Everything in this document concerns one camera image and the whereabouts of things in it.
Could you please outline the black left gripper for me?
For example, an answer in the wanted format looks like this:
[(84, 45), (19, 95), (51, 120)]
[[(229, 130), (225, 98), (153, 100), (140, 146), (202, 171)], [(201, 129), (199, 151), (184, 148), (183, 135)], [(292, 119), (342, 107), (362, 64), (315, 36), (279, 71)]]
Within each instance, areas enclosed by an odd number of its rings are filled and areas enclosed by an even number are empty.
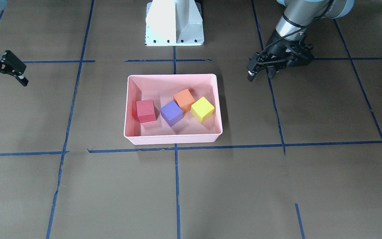
[(256, 74), (266, 68), (267, 77), (272, 80), (274, 76), (282, 70), (282, 67), (287, 67), (288, 58), (290, 56), (288, 45), (292, 41), (298, 41), (301, 35), (302, 33), (297, 33), (296, 40), (289, 40), (274, 31), (264, 49), (264, 53), (254, 53), (247, 64), (248, 81), (253, 82)]

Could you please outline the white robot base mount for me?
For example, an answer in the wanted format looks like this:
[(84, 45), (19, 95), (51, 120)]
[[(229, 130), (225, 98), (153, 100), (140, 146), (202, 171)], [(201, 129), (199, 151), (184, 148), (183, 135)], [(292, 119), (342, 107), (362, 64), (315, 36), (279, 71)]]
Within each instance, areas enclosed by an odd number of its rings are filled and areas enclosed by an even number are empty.
[(202, 4), (197, 0), (147, 3), (146, 46), (201, 46), (205, 42)]

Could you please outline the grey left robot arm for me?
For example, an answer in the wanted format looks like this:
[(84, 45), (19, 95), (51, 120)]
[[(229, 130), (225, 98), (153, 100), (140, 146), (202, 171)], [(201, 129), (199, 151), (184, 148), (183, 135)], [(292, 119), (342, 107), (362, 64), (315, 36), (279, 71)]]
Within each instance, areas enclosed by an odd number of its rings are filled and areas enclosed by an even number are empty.
[(286, 67), (309, 65), (314, 56), (313, 45), (305, 44), (306, 30), (323, 18), (335, 19), (347, 15), (353, 0), (280, 0), (285, 6), (267, 45), (255, 53), (247, 65), (248, 80), (267, 70), (269, 78)]

